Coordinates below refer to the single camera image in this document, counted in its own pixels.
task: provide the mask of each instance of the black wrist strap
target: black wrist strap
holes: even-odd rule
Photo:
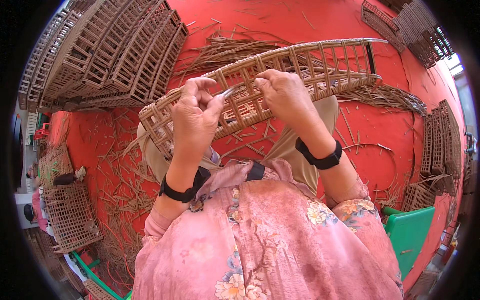
[[[193,187],[187,189],[185,192],[177,192],[171,189],[166,180],[167,176],[162,180],[162,186],[160,187],[160,193],[167,195],[169,198],[180,201],[182,203],[188,203],[193,200],[198,192],[198,190],[205,184],[205,182],[210,178],[210,171],[203,167],[198,167],[198,171],[195,174],[195,180],[193,181]]]
[[[335,167],[340,163],[340,158],[342,157],[342,145],[340,144],[339,141],[336,141],[336,148],[335,151],[330,154],[329,156],[323,158],[323,159],[317,159],[315,158],[311,153],[310,150],[308,149],[307,145],[298,138],[296,143],[295,143],[295,148],[303,154],[305,159],[308,161],[308,163],[312,166],[315,166],[319,170],[327,170],[332,167]]]

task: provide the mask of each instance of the woman's right hand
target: woman's right hand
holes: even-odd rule
[[[323,123],[297,74],[270,69],[259,73],[255,84],[264,94],[263,109],[269,108],[295,132]]]

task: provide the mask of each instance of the white wall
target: white wall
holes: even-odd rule
[[[24,206],[25,204],[32,204],[32,196],[33,196],[33,193],[15,194],[15,201],[17,202],[18,218],[20,220],[20,227],[22,227],[22,229],[38,227],[37,223],[30,224],[30,221],[28,221],[24,215]]]

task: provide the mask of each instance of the orange wire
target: orange wire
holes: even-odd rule
[[[131,277],[133,280],[135,280],[135,277],[133,277],[133,275],[130,273],[130,269],[128,268],[127,255],[125,255],[125,250],[123,249],[123,245],[122,245],[122,243],[120,242],[119,237],[117,237],[117,235],[115,234],[115,232],[113,232],[113,230],[110,229],[110,227],[108,227],[107,224],[105,224],[105,223],[103,223],[103,222],[101,222],[101,223],[102,223],[103,225],[105,225],[105,227],[107,227],[107,228],[113,233],[113,235],[117,238],[117,240],[119,241],[120,248],[121,248],[121,250],[123,251],[123,259],[125,260],[125,265],[127,266],[128,274],[130,274],[130,277]]]
[[[121,284],[121,285],[123,285],[123,286],[132,286],[132,287],[133,287],[133,284],[121,283],[121,282],[118,282],[117,280],[115,280],[115,279],[113,278],[112,274],[110,273],[110,268],[109,268],[109,266],[110,266],[110,261],[107,262],[107,271],[108,271],[108,275],[110,276],[110,278],[111,278],[114,282],[116,282],[116,283],[118,283],[118,284]]]

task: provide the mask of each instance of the red floor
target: red floor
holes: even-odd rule
[[[339,38],[381,38],[378,33],[361,21],[360,12],[362,0],[288,0],[286,4],[288,4],[290,11],[284,4],[279,4],[276,1],[221,0],[208,2],[207,0],[202,0],[194,2],[193,0],[171,0],[169,3],[173,9],[178,10],[182,20],[186,24],[196,21],[190,28],[207,26],[213,22],[211,18],[222,22],[222,24],[209,27],[204,31],[198,31],[188,37],[184,49],[205,45],[205,38],[212,34],[214,31],[213,28],[219,28],[221,26],[221,29],[232,30],[236,27],[237,31],[243,32],[244,29],[235,23],[239,23],[251,31],[263,31],[277,35],[292,43]],[[372,0],[372,3],[389,14],[394,15],[394,13],[379,2]],[[257,14],[257,16],[234,11],[243,10],[244,8],[255,8],[254,10],[246,11],[253,12]],[[310,27],[303,17],[302,12],[305,12],[305,15],[315,29]],[[460,134],[463,136],[463,115],[461,113],[456,87],[447,66],[443,62],[437,63],[437,66],[430,70],[425,70],[408,50],[399,55],[390,45],[374,44],[374,52],[377,72],[383,77],[384,83],[405,89],[417,95],[427,104],[429,111],[436,107],[438,102],[447,99],[458,120]],[[180,57],[190,55],[191,53],[184,53]],[[170,87],[177,87],[178,84],[178,81],[171,82]],[[412,182],[416,181],[420,168],[423,141],[423,121],[419,116],[415,116],[415,119],[413,119],[411,113],[391,114],[385,109],[377,109],[356,102],[341,103],[340,106],[346,114],[354,135],[356,136],[357,130],[360,130],[362,143],[380,143],[393,149],[395,153],[393,156],[394,163],[386,151],[383,151],[382,155],[379,155],[380,148],[375,146],[360,149],[358,155],[355,154],[355,150],[347,152],[349,158],[353,159],[357,166],[357,172],[364,182],[370,181],[369,188],[371,195],[374,194],[373,189],[375,189],[376,184],[378,184],[379,189],[387,188],[391,184],[395,174],[398,174],[398,177],[394,185],[397,181],[400,186],[404,185],[404,173],[409,174],[412,168],[415,168],[416,171]],[[124,109],[116,109],[113,112],[113,118],[118,117],[124,111]],[[128,130],[129,128],[136,127],[139,120],[134,112],[127,112],[127,115],[133,123],[126,120],[122,120],[120,123],[121,126]],[[67,118],[68,121],[63,122],[62,119],[64,118]],[[86,182],[91,195],[93,195],[92,197],[95,198],[97,191],[95,182],[97,182],[99,188],[101,188],[106,181],[105,176],[98,171],[96,166],[98,161],[97,156],[105,154],[113,142],[113,138],[110,137],[113,135],[113,128],[109,127],[112,123],[111,115],[109,113],[86,114],[59,112],[54,115],[52,123],[53,136],[58,136],[60,131],[65,131],[67,128],[70,128],[67,145],[73,165],[75,168],[79,168],[82,165],[88,168]],[[115,123],[119,140],[132,140],[136,137],[136,134],[122,133],[120,125],[118,125],[117,122]],[[279,120],[273,122],[273,124],[277,131],[280,132],[283,124]],[[414,134],[412,130],[409,130],[410,125],[413,126],[419,134]],[[352,144],[347,126],[341,116],[337,120],[336,126],[345,137],[347,143]],[[246,137],[246,142],[254,141],[262,137],[265,130],[265,123],[259,124],[257,127],[257,135]],[[252,128],[248,128],[243,133],[250,132],[255,131]],[[233,142],[225,145],[227,140],[228,137],[214,143],[214,148],[220,154],[238,146]],[[272,143],[264,141],[259,143],[257,148],[262,145],[265,146],[264,151],[268,151]],[[416,156],[415,166],[412,165],[411,161],[413,160],[414,153]],[[248,148],[236,152],[236,155],[260,158],[260,156]],[[106,163],[101,163],[100,165],[104,171],[108,169]],[[112,178],[108,172],[106,173],[115,185],[120,182],[118,179]],[[153,190],[159,190],[158,185],[153,183],[145,183],[142,187],[148,192],[149,196],[152,197],[155,195]],[[323,187],[320,185],[318,196],[321,197],[322,195]],[[379,192],[378,197],[384,197],[383,193]],[[405,291],[415,283],[439,246],[440,235],[444,229],[448,213],[448,200],[448,197],[437,197],[435,204],[436,212],[430,233],[423,246],[422,252],[415,262],[414,268],[404,281]],[[99,218],[104,220],[106,216],[102,213],[101,208],[102,204],[100,200],[97,213]],[[134,220],[133,226],[137,231],[140,232],[144,228],[144,220],[146,217],[147,214],[144,214]]]

